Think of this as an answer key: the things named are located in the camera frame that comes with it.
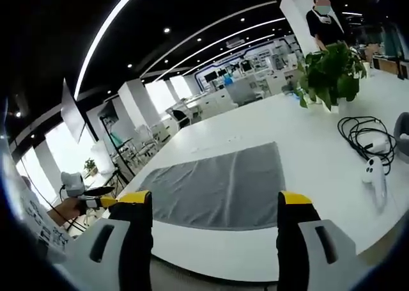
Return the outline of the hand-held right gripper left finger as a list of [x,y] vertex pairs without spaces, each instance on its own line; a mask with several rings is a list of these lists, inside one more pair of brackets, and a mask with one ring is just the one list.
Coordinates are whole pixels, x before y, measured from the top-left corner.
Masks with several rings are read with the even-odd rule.
[[74,290],[151,290],[152,195],[128,193],[68,246],[59,271]]

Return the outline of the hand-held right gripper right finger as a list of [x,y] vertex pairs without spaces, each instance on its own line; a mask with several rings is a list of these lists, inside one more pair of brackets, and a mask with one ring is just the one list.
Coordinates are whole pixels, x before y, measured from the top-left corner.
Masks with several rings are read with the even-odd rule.
[[308,197],[278,193],[277,230],[278,290],[350,288],[356,245],[331,220],[322,220]]

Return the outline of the person's left hand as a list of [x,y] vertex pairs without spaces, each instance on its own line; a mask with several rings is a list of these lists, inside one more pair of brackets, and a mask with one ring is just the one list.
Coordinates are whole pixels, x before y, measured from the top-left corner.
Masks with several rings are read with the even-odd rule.
[[78,198],[67,198],[61,203],[61,213],[66,219],[73,219],[86,213],[86,205]]

